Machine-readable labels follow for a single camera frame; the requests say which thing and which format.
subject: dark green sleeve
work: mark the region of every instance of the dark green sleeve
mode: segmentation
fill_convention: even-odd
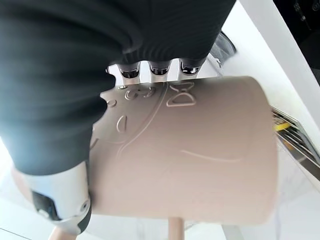
[[[0,136],[21,172],[88,159],[92,125],[107,109],[100,93],[115,85],[105,69],[141,41],[108,2],[1,1]]]

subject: silver metal part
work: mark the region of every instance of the silver metal part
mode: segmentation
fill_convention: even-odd
[[[179,66],[179,73],[178,73],[178,80],[188,80],[188,79],[195,79],[201,69],[201,66],[197,67],[190,67],[185,66],[182,61],[180,61]]]
[[[124,85],[140,83],[140,62],[131,65],[118,65],[118,68]]]
[[[149,62],[151,83],[166,82],[171,61]]]
[[[69,234],[80,234],[78,224],[91,206],[86,162],[56,174],[23,174],[37,212]]]

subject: yellow object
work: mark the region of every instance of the yellow object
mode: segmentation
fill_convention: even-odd
[[[290,123],[288,123],[287,121],[277,116],[273,116],[273,122],[274,122],[274,130],[276,130],[277,132],[290,127]]]

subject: ribbed fabric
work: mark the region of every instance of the ribbed fabric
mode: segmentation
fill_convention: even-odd
[[[114,63],[202,59],[235,0],[1,0],[0,136],[18,170],[88,159]]]

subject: robotic arm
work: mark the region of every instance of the robotic arm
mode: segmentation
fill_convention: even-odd
[[[89,223],[92,127],[115,85],[106,67],[130,77],[124,66],[149,60],[157,82],[180,58],[194,78],[234,2],[1,1],[0,135],[39,214],[75,235]]]

